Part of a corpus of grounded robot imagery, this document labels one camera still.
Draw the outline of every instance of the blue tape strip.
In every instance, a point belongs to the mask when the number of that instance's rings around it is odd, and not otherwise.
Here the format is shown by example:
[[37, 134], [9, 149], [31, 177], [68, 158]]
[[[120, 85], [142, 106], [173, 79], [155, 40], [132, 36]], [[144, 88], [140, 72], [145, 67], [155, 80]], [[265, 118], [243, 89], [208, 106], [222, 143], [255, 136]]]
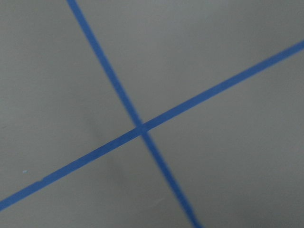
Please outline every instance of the blue tape strip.
[[180, 205], [182, 206], [184, 212], [186, 213], [188, 219], [190, 220], [191, 224], [195, 228], [202, 228], [203, 226], [200, 225], [198, 219], [196, 218], [194, 211], [188, 202], [186, 196], [182, 192], [181, 188], [179, 187], [178, 183], [176, 182], [173, 174], [171, 173], [168, 165], [166, 164], [165, 160], [161, 156], [161, 153], [157, 149], [155, 143], [153, 142], [151, 136], [147, 133], [147, 130], [143, 127], [143, 123], [133, 106], [130, 98], [128, 97], [127, 93], [125, 92], [122, 84], [120, 83], [116, 73], [114, 72], [110, 62], [106, 58], [101, 46], [99, 45], [93, 31], [91, 30], [89, 24], [87, 23], [81, 9], [79, 8], [78, 4], [75, 0], [67, 0], [71, 10], [73, 11], [80, 27], [82, 28], [88, 42], [90, 43], [93, 51], [95, 52], [99, 63], [104, 68], [105, 73], [107, 74], [108, 78], [110, 79], [114, 89], [116, 90], [119, 98], [121, 99], [124, 107], [126, 108], [129, 116], [131, 117], [135, 126], [142, 131], [142, 138], [149, 148], [150, 153], [152, 154], [154, 160], [156, 161], [158, 167], [162, 171], [166, 181], [170, 185], [174, 195], [176, 196], [177, 200], [179, 201]]
[[236, 84], [252, 77], [253, 75], [256, 75], [257, 73], [279, 63], [280, 61], [287, 59], [288, 57], [296, 54], [297, 52], [304, 49], [304, 40], [275, 54], [274, 56], [271, 56], [268, 59], [265, 59], [264, 61], [252, 66], [251, 68], [248, 68], [247, 70], [244, 70], [243, 72], [227, 79], [226, 81], [223, 81], [216, 86], [202, 92], [201, 94], [196, 95], [195, 97], [179, 104], [178, 106], [164, 112], [163, 114], [149, 120], [144, 124], [144, 127], [146, 127], [147, 130], [151, 130], [154, 127], [159, 126], [160, 124], [172, 119], [173, 117], [187, 111], [190, 108], [193, 108], [194, 106], [210, 99], [211, 97], [225, 91], [226, 89], [229, 89], [232, 86], [235, 86]]
[[6, 199], [0, 201], [0, 211], [26, 198], [27, 196], [33, 194], [34, 192], [46, 187], [47, 185], [63, 178], [64, 176], [67, 176], [71, 172], [109, 153], [110, 151], [116, 149], [117, 147], [127, 143], [128, 141], [136, 138], [137, 136], [140, 135], [140, 133], [141, 132], [135, 128], [123, 134], [122, 136], [108, 142], [107, 144], [99, 147], [98, 149], [86, 154], [85, 156], [69, 163], [68, 165], [60, 168], [59, 170], [51, 173], [50, 175], [43, 178], [41, 181], [37, 181], [27, 186], [26, 188], [16, 192], [15, 194], [7, 197]]

